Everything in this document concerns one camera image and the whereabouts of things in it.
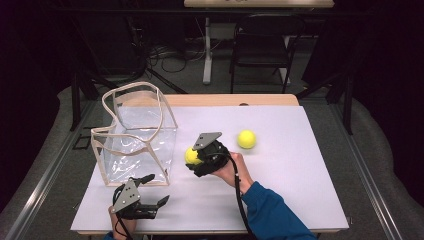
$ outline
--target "person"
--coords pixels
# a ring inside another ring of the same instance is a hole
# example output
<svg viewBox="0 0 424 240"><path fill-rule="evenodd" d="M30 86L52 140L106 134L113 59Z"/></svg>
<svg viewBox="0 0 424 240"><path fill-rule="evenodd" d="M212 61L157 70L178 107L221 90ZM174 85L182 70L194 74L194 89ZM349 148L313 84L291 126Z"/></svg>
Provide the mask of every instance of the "person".
<svg viewBox="0 0 424 240"><path fill-rule="evenodd" d="M264 188L259 182L254 181L244 161L243 155L231 152L231 157L237 165L240 179L240 192L242 200L247 205L247 220L250 229L258 240L309 240L316 239L315 235L285 204L284 199L272 191ZM212 173L222 178L228 185L235 187L235 172L231 161ZM111 213L113 232L105 236L105 240L125 239L120 232L122 226L117 223L116 215ZM133 233L136 220L123 220L130 233Z"/></svg>

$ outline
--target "black chair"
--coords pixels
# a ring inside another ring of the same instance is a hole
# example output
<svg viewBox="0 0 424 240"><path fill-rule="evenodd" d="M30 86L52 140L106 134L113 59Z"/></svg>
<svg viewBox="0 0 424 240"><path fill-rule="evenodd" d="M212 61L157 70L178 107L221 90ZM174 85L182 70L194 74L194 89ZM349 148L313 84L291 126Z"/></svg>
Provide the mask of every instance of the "black chair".
<svg viewBox="0 0 424 240"><path fill-rule="evenodd" d="M296 42L305 29L305 22L298 16L287 14L252 14L242 18L234 30L233 54L231 57L231 93L234 90L234 71L238 67L286 68L282 93L286 91L287 80L293 61ZM284 37L291 37L288 45Z"/></svg>

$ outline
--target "person's hand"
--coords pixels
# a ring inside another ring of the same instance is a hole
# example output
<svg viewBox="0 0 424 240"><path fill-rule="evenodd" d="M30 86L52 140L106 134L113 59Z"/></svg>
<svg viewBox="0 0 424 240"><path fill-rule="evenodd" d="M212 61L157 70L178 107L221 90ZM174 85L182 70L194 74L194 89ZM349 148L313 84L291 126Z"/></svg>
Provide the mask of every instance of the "person's hand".
<svg viewBox="0 0 424 240"><path fill-rule="evenodd" d="M240 192L245 194L253 184L252 177L249 174L243 155L240 153L230 152L231 157L237 165L237 170L240 178ZM235 173L233 163L228 161L227 164L219 170L212 173L215 176L222 178L228 185L235 187Z"/></svg>
<svg viewBox="0 0 424 240"><path fill-rule="evenodd" d="M110 221L112 222L112 229L113 229L113 238L116 240L125 240L127 239L125 236L121 234L126 234L124 229L122 228L121 224L118 222L118 217L115 213L112 213L113 206L110 206L108 209L109 215L110 215ZM125 227L127 228L128 232L130 234L133 234L135 231L135 227L137 225L137 220L128 220L128 219L122 219L122 222L125 224Z"/></svg>

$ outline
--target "chair backrest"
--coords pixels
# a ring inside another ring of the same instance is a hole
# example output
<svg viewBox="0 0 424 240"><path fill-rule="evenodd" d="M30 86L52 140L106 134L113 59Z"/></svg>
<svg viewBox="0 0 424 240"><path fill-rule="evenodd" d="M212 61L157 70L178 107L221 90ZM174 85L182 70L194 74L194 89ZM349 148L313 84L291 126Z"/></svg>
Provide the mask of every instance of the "chair backrest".
<svg viewBox="0 0 424 240"><path fill-rule="evenodd" d="M237 23L234 37L238 34L300 36L304 30L305 22L296 15L257 13Z"/></svg>

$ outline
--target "ball held in gripper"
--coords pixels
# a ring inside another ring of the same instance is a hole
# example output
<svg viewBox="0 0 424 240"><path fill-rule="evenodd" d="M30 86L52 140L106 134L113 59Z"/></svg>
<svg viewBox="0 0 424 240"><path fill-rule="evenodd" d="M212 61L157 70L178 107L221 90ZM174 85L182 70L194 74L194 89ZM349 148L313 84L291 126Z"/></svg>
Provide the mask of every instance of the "ball held in gripper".
<svg viewBox="0 0 424 240"><path fill-rule="evenodd" d="M237 143L245 149L253 148L256 144L256 135L251 130L243 130L237 136Z"/></svg>
<svg viewBox="0 0 424 240"><path fill-rule="evenodd" d="M202 162L199 158L197 158L197 151L193 150L192 147L189 147L185 152L185 161L187 164L199 164Z"/></svg>

